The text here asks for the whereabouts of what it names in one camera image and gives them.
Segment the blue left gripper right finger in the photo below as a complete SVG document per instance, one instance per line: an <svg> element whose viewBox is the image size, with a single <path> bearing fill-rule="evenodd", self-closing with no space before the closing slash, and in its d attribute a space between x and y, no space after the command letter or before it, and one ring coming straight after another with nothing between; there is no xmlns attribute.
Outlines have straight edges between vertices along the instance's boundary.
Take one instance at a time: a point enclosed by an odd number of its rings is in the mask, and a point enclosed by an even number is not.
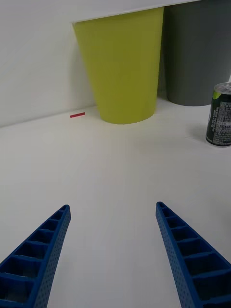
<svg viewBox="0 0 231 308"><path fill-rule="evenodd" d="M229 308L231 265L164 203L156 219L183 308Z"/></svg>

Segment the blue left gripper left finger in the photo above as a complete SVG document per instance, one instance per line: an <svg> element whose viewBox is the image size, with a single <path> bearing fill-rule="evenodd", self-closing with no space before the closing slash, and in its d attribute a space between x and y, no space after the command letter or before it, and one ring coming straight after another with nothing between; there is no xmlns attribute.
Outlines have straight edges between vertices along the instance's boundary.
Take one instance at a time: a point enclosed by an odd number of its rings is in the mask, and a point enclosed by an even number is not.
<svg viewBox="0 0 231 308"><path fill-rule="evenodd" d="M70 221L64 205L1 262L0 307L47 307Z"/></svg>

